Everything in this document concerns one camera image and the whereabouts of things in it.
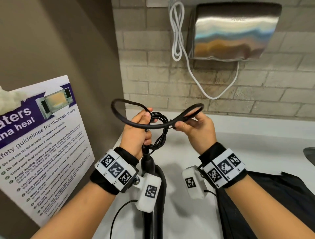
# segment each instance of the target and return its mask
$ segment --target brick wall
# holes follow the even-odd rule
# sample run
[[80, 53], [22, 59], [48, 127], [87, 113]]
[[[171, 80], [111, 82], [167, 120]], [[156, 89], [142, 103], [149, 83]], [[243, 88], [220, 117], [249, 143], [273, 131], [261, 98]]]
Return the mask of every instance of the brick wall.
[[[265, 53], [241, 62], [235, 85], [209, 100], [184, 57], [180, 62], [171, 57], [168, 9], [146, 8], [145, 0], [112, 0], [125, 98], [159, 110], [181, 111], [201, 102], [211, 114], [315, 120], [315, 0], [276, 2], [283, 11]], [[185, 8], [184, 38], [190, 10]], [[225, 89], [236, 69], [235, 62], [190, 65], [211, 96]]]

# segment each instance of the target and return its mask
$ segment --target wristband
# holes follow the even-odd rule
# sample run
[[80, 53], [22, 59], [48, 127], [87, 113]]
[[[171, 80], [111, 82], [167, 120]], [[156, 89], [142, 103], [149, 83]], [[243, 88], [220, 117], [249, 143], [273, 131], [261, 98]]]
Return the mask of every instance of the wristband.
[[198, 170], [213, 187], [228, 188], [247, 175], [245, 164], [220, 143], [211, 146], [199, 159], [202, 164]]
[[120, 191], [124, 193], [139, 172], [136, 168], [138, 162], [123, 148], [111, 149], [95, 164], [90, 180], [113, 195]]

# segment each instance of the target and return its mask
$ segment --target stainless steel hand dryer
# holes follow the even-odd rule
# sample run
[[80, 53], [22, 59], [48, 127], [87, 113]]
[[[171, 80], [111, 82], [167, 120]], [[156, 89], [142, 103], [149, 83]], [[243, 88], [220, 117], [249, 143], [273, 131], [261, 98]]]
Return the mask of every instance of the stainless steel hand dryer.
[[189, 58], [258, 59], [267, 47], [282, 7], [276, 3], [207, 3], [192, 10], [187, 36]]

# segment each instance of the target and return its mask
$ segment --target poster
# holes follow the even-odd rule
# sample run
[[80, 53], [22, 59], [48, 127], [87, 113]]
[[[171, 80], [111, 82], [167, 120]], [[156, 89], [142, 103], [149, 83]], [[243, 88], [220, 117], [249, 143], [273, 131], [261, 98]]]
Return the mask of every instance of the poster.
[[67, 76], [18, 90], [26, 101], [0, 116], [0, 189], [43, 226], [94, 156]]

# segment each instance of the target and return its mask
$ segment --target white power cord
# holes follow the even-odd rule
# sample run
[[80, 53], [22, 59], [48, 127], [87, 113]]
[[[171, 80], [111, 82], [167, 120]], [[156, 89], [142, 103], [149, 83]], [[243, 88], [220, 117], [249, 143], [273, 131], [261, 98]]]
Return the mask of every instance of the white power cord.
[[[177, 6], [179, 6], [179, 14], [177, 14], [177, 9], [176, 9]], [[222, 91], [222, 93], [219, 94], [217, 97], [208, 96], [190, 69], [188, 55], [187, 55], [185, 47], [184, 47], [183, 33], [181, 32], [181, 27], [182, 27], [183, 21], [184, 21], [184, 15], [185, 15], [185, 8], [184, 8], [183, 3], [180, 1], [175, 2], [169, 10], [169, 20], [171, 22], [171, 26], [172, 26], [173, 33], [174, 33], [173, 46], [172, 46], [172, 57], [173, 57], [174, 61], [179, 61], [182, 57], [182, 54], [184, 53], [186, 60], [187, 60], [188, 71], [189, 71], [190, 75], [192, 76], [193, 80], [198, 85], [199, 89], [202, 91], [202, 93], [207, 98], [209, 98], [211, 100], [216, 100], [216, 99], [220, 98], [235, 83], [237, 76], [238, 76], [239, 62], [237, 62], [236, 74], [235, 74], [235, 77], [234, 77], [232, 83], [228, 87], [226, 87], [226, 89], [224, 91]]]

